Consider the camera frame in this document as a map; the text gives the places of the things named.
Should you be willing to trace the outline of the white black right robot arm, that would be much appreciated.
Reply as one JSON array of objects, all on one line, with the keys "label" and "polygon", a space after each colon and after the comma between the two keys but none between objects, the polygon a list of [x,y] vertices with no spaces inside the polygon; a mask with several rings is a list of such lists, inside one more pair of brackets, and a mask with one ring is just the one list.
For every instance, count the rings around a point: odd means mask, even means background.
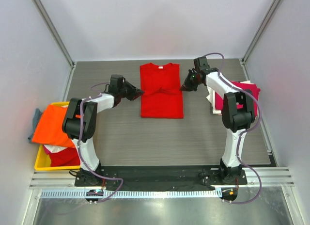
[{"label": "white black right robot arm", "polygon": [[221,118],[226,128],[226,145],[216,176],[222,183],[230,184],[242,174],[243,144],[255,121],[254,104],[257,99],[249,90],[237,87],[226,79],[219,69],[211,68],[205,55],[193,62],[194,68],[188,71],[180,90],[197,91],[198,86],[203,84],[223,99]]}]

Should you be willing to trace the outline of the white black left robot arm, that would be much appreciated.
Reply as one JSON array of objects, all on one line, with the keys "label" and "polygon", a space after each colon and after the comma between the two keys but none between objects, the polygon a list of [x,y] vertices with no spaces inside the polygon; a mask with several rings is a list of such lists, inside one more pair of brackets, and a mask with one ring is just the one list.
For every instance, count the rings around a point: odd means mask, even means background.
[{"label": "white black left robot arm", "polygon": [[111,75],[110,81],[104,85],[104,91],[96,96],[70,99],[62,123],[62,131],[73,142],[80,160],[76,177],[92,186],[106,179],[101,173],[101,163],[93,143],[97,114],[116,107],[123,98],[133,101],[144,94],[119,74]]}]

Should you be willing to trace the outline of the folded magenta t-shirt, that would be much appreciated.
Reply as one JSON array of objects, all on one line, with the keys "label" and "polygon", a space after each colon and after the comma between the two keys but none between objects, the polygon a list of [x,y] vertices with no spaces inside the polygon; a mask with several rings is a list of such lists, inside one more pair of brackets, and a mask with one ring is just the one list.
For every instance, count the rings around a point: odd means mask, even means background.
[{"label": "folded magenta t-shirt", "polygon": [[[259,93],[260,93],[260,88],[254,84],[251,83],[250,81],[232,81],[232,83],[237,86],[242,88],[243,90],[249,89],[254,97],[258,100],[259,99]],[[215,109],[216,110],[222,110],[223,108],[223,99],[220,97],[220,95],[218,93],[215,93]]]}]

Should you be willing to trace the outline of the dark red t-shirt in bin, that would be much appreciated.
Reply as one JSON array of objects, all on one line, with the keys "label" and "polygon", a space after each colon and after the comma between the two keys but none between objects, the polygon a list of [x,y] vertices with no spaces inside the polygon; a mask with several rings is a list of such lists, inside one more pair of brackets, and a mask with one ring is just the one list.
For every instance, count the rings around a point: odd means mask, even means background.
[{"label": "dark red t-shirt in bin", "polygon": [[49,158],[51,159],[51,167],[80,166],[78,153],[74,148],[66,148],[63,151],[51,153]]}]

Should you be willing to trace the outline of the orange t-shirt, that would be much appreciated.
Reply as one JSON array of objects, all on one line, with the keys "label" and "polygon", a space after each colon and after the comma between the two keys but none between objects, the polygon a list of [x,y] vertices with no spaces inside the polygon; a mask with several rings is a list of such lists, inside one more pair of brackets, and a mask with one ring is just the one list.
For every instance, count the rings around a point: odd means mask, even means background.
[{"label": "orange t-shirt", "polygon": [[31,141],[42,145],[75,148],[71,139],[62,131],[66,111],[65,107],[48,105],[37,124]]}]

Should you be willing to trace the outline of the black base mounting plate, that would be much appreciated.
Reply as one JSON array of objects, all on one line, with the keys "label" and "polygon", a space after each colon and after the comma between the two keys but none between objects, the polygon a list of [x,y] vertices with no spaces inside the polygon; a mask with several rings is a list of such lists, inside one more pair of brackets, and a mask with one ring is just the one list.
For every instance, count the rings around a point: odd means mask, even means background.
[{"label": "black base mounting plate", "polygon": [[104,187],[115,191],[124,180],[121,191],[137,192],[189,192],[212,190],[219,185],[247,185],[245,171],[241,175],[222,179],[218,165],[181,165],[181,166],[102,166],[100,175],[86,176],[80,171],[70,170],[76,187]]}]

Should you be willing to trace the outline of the grey t-shirt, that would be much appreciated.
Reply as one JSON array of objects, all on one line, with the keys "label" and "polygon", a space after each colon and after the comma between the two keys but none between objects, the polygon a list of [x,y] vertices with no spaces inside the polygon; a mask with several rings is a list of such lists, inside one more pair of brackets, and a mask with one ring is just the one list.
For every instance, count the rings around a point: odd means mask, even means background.
[{"label": "grey t-shirt", "polygon": [[36,108],[35,111],[34,111],[34,115],[33,115],[33,118],[32,118],[32,127],[31,127],[31,132],[30,132],[30,135],[27,137],[28,139],[28,142],[29,143],[32,143],[32,139],[33,139],[33,136],[34,136],[34,132],[38,126],[38,123],[42,117],[42,112],[39,108]]}]

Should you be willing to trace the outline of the yellow plastic bin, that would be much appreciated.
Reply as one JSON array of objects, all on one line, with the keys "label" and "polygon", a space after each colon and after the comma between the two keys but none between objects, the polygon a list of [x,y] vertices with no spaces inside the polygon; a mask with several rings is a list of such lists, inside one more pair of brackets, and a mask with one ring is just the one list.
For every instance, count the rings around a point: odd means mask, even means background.
[{"label": "yellow plastic bin", "polygon": [[[69,105],[68,101],[65,102],[53,102],[52,105],[61,106],[67,108]],[[51,159],[49,155],[44,152],[43,145],[39,145],[38,154],[36,157],[34,168],[37,171],[53,171],[53,170],[69,170],[69,169],[79,169],[79,166],[62,166],[62,167],[51,167]]]}]

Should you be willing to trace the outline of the right aluminium frame post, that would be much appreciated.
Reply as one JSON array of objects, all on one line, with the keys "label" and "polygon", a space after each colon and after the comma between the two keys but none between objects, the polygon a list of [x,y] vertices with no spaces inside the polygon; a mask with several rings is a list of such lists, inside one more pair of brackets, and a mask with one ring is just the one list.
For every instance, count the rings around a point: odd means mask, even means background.
[{"label": "right aluminium frame post", "polygon": [[259,40],[261,39],[262,35],[266,31],[268,25],[270,24],[273,16],[275,15],[276,11],[279,9],[283,0],[272,0],[265,16],[263,17],[262,22],[260,23],[252,41],[250,42],[249,47],[247,48],[243,58],[241,58],[242,65],[246,65],[247,61],[249,60],[252,52],[256,48]]}]

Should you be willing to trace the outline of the aluminium frame post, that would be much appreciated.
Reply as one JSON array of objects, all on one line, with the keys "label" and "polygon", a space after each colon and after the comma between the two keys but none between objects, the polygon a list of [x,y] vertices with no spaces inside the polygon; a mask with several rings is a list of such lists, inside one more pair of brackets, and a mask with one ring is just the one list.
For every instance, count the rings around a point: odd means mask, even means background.
[{"label": "aluminium frame post", "polygon": [[65,57],[66,61],[70,65],[71,68],[74,68],[75,62],[71,58],[65,44],[63,43],[59,33],[57,32],[56,27],[54,26],[47,10],[45,9],[41,0],[32,0],[33,4],[35,5],[36,9],[38,10],[41,18],[43,19],[44,23],[46,24],[50,34],[52,35],[53,39],[55,40],[56,44],[58,45],[61,53]]},{"label": "aluminium frame post", "polygon": [[249,60],[252,52],[256,48],[259,40],[261,39],[262,35],[266,31],[268,25],[270,24],[273,16],[275,15],[276,11],[279,9],[283,0],[272,0],[265,16],[263,17],[262,22],[260,23],[252,41],[250,42],[249,47],[247,48],[243,58],[241,58],[242,65],[246,65],[247,61]]}]

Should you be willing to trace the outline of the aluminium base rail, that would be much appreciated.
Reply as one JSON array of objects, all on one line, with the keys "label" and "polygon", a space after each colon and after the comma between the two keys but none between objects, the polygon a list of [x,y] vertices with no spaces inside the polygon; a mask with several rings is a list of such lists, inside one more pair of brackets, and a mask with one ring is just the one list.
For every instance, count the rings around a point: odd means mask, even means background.
[{"label": "aluminium base rail", "polygon": [[[287,167],[257,167],[256,172],[263,186],[294,186],[293,178]],[[30,182],[30,189],[70,189],[75,178],[67,170],[35,171]]]}]

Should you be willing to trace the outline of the left aluminium frame post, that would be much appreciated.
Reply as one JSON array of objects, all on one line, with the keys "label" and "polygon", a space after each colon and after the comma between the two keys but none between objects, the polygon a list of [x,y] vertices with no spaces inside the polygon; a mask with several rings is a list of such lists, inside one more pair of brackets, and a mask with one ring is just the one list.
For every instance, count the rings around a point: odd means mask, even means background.
[{"label": "left aluminium frame post", "polygon": [[55,40],[56,44],[58,45],[61,53],[65,57],[66,61],[70,65],[71,68],[74,68],[75,62],[71,58],[65,44],[63,43],[59,33],[57,32],[56,27],[54,26],[47,10],[45,9],[41,0],[32,0],[33,4],[35,5],[36,9],[38,10],[41,18],[43,19],[44,23],[46,24],[50,34],[52,35],[53,39]]}]

